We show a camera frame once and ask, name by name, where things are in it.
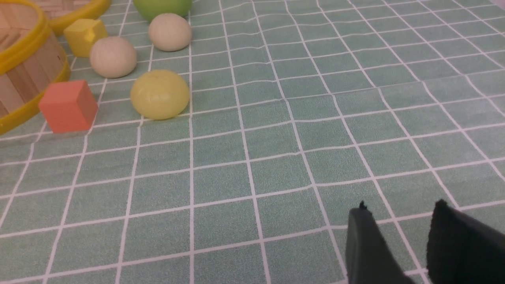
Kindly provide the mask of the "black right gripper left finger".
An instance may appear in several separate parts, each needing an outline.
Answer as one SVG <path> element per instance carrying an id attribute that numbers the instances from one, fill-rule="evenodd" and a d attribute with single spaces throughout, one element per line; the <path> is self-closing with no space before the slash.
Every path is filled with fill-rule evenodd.
<path id="1" fill-rule="evenodd" d="M 349 284 L 413 284 L 404 274 L 363 201 L 348 216 L 346 268 Z"/>

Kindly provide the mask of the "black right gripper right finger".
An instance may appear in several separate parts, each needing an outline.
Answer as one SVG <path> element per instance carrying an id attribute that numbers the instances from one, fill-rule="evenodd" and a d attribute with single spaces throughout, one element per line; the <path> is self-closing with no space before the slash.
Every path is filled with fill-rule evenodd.
<path id="1" fill-rule="evenodd" d="M 504 234 L 442 199 L 433 210 L 426 259 L 434 284 L 505 282 Z"/>

